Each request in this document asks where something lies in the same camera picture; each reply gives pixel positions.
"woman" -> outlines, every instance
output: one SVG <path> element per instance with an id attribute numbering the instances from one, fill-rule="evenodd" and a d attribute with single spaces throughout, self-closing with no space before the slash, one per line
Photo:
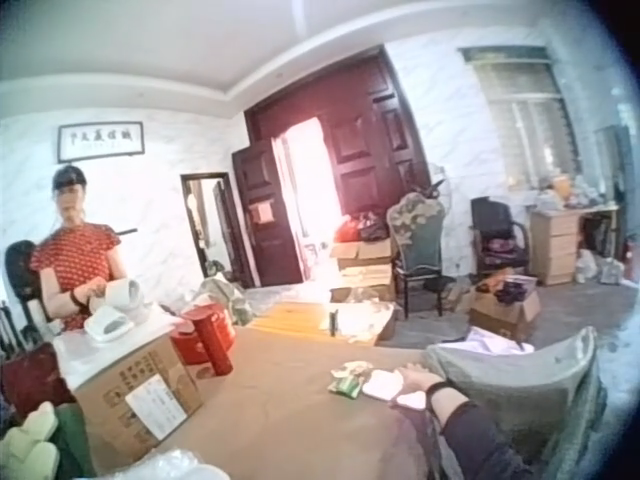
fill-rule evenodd
<path id="1" fill-rule="evenodd" d="M 489 413 L 449 382 L 418 365 L 399 368 L 404 380 L 398 395 L 426 392 L 449 448 L 466 479 L 529 480 L 533 472 L 498 431 Z"/>
<path id="2" fill-rule="evenodd" d="M 120 239 L 107 225 L 84 221 L 87 179 L 68 165 L 53 176 L 53 195 L 62 226 L 34 251 L 31 268 L 39 272 L 49 317 L 64 330 L 77 330 L 89 317 L 91 297 L 104 295 L 108 281 L 125 278 L 118 255 Z"/>

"red patterned blouse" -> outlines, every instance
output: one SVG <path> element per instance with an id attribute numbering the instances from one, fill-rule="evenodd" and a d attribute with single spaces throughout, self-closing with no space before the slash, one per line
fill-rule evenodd
<path id="1" fill-rule="evenodd" d="M 107 252 L 119 244 L 120 238 L 107 225 L 83 223 L 77 227 L 62 227 L 33 252 L 31 269 L 40 272 L 53 268 L 62 292 L 95 277 L 109 281 L 112 278 Z M 87 318 L 87 315 L 76 314 L 61 320 L 65 330 L 78 330 Z"/>

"black sleeve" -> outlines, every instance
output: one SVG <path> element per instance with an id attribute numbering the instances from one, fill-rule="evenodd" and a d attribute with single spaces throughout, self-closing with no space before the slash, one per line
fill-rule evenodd
<path id="1" fill-rule="evenodd" d="M 533 472 L 511 448 L 482 407 L 466 402 L 449 417 L 442 434 L 465 480 L 528 480 Z"/>

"black hair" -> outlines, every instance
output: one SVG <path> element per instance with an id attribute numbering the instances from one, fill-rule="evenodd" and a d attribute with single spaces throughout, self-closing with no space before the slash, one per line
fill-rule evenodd
<path id="1" fill-rule="evenodd" d="M 87 186 L 87 177 L 75 165 L 65 165 L 53 175 L 52 189 L 54 192 L 72 185 L 82 185 L 83 188 Z"/>

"ceiling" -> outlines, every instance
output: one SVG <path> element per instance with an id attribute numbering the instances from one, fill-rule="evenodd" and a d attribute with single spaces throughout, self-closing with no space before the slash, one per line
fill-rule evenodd
<path id="1" fill-rule="evenodd" d="M 0 117 L 147 107 L 231 116 L 359 50 L 529 25 L 528 0 L 24 0 L 0 24 Z"/>

